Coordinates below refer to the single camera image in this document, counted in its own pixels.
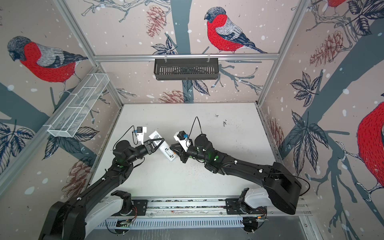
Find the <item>pine cone illustration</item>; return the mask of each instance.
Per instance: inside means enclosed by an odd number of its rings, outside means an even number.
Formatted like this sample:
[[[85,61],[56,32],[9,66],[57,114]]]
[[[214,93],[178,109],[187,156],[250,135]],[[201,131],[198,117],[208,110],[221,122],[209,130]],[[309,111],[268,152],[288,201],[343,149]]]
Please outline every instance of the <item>pine cone illustration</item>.
[[[159,6],[149,6],[149,10],[147,11],[147,23],[147,34],[151,38],[153,38],[155,34],[159,35],[166,25],[165,12]]]
[[[184,98],[186,101],[189,101],[189,98],[183,93],[178,90],[172,90],[172,92],[163,92],[161,94],[161,98],[159,98],[160,102],[163,103],[183,103]]]
[[[319,66],[325,65],[326,62],[332,62],[336,55],[342,50],[343,34],[340,31],[335,31],[324,40],[310,57],[310,65]]]
[[[269,119],[269,129],[271,129],[273,139],[276,142],[276,145],[280,147],[282,143],[284,142],[284,133],[281,126],[275,121]]]
[[[64,193],[64,197],[72,197],[81,193],[81,190],[86,184],[88,174],[91,172],[91,163],[93,159],[91,157],[85,157],[82,161],[75,163],[68,172],[67,185],[65,185],[61,190]]]

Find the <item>white tabletop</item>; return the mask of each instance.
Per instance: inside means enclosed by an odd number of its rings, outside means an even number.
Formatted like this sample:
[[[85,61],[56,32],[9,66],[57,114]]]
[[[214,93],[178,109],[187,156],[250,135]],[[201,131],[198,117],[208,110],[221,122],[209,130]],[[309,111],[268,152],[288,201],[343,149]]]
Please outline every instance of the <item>white tabletop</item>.
[[[131,126],[146,126],[144,140],[155,130],[171,145],[178,131],[189,134],[195,116],[213,147],[239,160],[272,165],[275,161],[256,107],[253,103],[204,104],[127,104],[124,106],[92,183],[111,166],[112,147]],[[196,120],[191,139],[200,134]],[[131,130],[122,138],[133,145]],[[179,158],[170,162],[158,150],[147,155],[145,162],[132,171],[116,190],[130,192],[132,197],[165,196],[231,196],[246,188],[259,188],[255,183],[235,176],[213,174],[203,163]]]

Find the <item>red breast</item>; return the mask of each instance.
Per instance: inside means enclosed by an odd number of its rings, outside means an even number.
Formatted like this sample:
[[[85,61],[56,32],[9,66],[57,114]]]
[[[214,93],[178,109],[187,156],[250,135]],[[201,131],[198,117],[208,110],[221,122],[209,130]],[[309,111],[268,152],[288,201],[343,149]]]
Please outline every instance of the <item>red breast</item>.
[[[218,15],[212,23],[207,22],[208,26],[208,39],[219,50],[222,51],[236,51],[241,48],[243,45],[239,43],[232,43],[231,41],[225,40],[216,32],[217,27],[224,26],[227,22],[227,15],[220,14]]]
[[[328,0],[328,6],[330,6],[330,7],[337,7],[337,6],[339,6],[340,4],[342,4],[345,1],[346,0]]]
[[[384,102],[363,118],[358,128],[359,156],[377,181],[384,185]]]
[[[24,54],[26,61],[20,62],[41,80],[47,82],[64,82],[74,73],[75,63],[70,63],[59,68],[45,68],[39,66],[37,61],[41,57],[41,52],[37,44],[34,42],[25,45]]]

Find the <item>wire basket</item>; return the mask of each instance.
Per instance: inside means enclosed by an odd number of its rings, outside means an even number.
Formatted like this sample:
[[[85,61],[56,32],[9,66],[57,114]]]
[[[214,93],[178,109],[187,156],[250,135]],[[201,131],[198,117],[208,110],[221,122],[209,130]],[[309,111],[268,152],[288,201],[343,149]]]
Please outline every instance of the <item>wire basket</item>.
[[[74,94],[68,106],[49,127],[48,132],[54,137],[73,137],[109,83],[109,78],[104,73],[93,73],[88,77],[84,86]]]
[[[215,80],[218,59],[210,58],[155,59],[157,80]]]

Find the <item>robotic arm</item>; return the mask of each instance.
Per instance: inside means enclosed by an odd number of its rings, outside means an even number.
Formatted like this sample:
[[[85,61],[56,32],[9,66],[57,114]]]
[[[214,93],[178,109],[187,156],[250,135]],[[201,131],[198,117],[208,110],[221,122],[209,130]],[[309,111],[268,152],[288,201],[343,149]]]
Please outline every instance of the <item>robotic arm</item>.
[[[131,194],[115,191],[111,194],[111,200],[104,204],[102,200],[127,180],[134,169],[134,161],[154,153],[163,142],[164,138],[150,139],[137,147],[132,147],[126,140],[118,142],[116,149],[113,150],[115,158],[112,166],[97,182],[67,202],[57,202],[52,205],[39,240],[83,240],[101,221],[112,214],[120,210],[128,213],[132,204]],[[97,209],[95,211],[93,208],[97,204],[101,206],[95,208]],[[92,217],[95,215],[98,215],[98,218],[93,220]]]
[[[259,165],[238,160],[213,148],[206,134],[200,134],[192,140],[184,132],[177,132],[170,149],[180,156],[183,163],[188,158],[204,163],[212,173],[233,175],[254,182],[268,192],[272,204],[287,214],[295,214],[300,195],[301,183],[282,164]]]

